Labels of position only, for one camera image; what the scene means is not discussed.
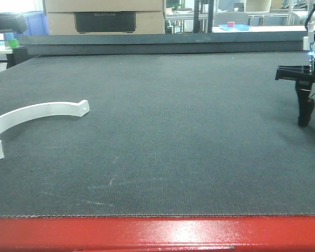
white curved plastic part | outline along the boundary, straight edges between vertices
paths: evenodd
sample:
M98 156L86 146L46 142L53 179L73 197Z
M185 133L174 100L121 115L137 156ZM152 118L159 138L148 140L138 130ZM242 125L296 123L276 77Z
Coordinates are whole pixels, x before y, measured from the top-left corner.
M49 116L75 116L82 117L90 111L87 100L79 103L75 102L47 102L35 104L20 109L13 110L0 115L0 134L20 123L37 118ZM0 140L0 159L4 158L2 144Z

blue light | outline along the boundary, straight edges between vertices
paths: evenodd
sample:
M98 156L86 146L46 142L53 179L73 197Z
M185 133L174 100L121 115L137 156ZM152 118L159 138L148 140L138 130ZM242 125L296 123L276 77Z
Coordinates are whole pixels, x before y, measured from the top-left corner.
M309 53L307 53L309 56L312 56L315 58L315 51L310 51Z

red table edge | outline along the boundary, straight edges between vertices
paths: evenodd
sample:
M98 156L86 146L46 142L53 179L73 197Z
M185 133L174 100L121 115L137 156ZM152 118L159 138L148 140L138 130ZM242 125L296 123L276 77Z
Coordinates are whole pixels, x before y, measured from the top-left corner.
M0 218L0 251L315 251L315 216Z

black label on box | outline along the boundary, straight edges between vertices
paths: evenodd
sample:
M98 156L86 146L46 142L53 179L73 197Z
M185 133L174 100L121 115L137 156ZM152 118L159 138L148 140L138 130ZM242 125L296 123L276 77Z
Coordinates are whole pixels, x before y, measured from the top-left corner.
M135 31L135 12L76 12L79 33Z

cardboard box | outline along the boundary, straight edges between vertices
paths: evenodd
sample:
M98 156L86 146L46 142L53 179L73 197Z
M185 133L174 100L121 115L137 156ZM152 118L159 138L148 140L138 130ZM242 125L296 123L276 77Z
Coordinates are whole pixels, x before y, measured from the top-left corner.
M79 35L75 25L74 13L48 13L50 35ZM163 12L136 12L136 28L132 33L84 33L84 34L164 34Z
M162 12L165 0L46 0L50 12Z
M245 0L245 12L269 12L271 0Z
M272 0L271 1L271 9L281 9L282 0Z

